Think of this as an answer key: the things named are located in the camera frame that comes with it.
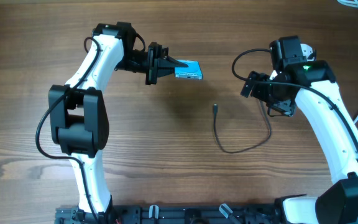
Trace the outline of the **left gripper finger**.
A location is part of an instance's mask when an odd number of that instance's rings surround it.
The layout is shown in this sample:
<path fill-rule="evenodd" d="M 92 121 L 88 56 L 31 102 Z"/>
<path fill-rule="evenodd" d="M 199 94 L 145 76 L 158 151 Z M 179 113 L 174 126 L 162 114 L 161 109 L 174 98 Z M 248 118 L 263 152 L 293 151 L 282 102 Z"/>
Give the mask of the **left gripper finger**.
<path fill-rule="evenodd" d="M 156 79 L 175 73 L 175 67 L 157 67 Z"/>
<path fill-rule="evenodd" d="M 188 65 L 180 62 L 169 55 L 157 59 L 158 68 L 187 68 Z"/>

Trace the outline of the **smartphone with blue screen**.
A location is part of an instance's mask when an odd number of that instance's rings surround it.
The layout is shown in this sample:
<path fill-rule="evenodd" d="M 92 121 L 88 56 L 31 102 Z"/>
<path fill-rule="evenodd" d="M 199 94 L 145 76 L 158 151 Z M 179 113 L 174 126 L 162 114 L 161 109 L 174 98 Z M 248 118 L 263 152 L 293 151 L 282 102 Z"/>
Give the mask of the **smartphone with blue screen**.
<path fill-rule="evenodd" d="M 175 69 L 176 78 L 190 79 L 190 80 L 203 79 L 201 67 L 197 61 L 179 60 L 179 62 L 184 63 L 185 65 L 187 65 L 187 67 L 177 67 Z"/>

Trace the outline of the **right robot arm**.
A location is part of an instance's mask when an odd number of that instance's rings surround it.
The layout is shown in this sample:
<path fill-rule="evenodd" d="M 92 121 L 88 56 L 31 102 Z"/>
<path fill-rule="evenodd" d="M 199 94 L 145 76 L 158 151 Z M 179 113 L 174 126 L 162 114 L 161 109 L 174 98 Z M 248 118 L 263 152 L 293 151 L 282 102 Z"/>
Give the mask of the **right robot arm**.
<path fill-rule="evenodd" d="M 332 186 L 318 197 L 290 196 L 280 202 L 288 223 L 358 223 L 358 129 L 344 106 L 334 72 L 307 56 L 299 37 L 270 43 L 275 76 L 250 72 L 242 96 L 269 110 L 307 118 L 329 166 Z"/>

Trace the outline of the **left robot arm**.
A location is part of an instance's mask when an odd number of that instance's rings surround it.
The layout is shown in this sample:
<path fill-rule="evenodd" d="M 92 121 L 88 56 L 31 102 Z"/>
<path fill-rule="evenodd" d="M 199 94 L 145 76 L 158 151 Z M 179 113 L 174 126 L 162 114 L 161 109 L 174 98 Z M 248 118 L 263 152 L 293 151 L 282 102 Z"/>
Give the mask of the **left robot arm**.
<path fill-rule="evenodd" d="M 103 149 L 109 136 L 109 121 L 103 92 L 116 70 L 145 74 L 147 85 L 158 78 L 188 68 L 175 60 L 168 48 L 152 42 L 134 48 L 141 36 L 128 22 L 98 24 L 77 72 L 48 93 L 52 140 L 60 146 L 61 159 L 68 159 L 75 172 L 80 201 L 69 217 L 73 223 L 114 223 L 112 199 L 103 171 Z"/>

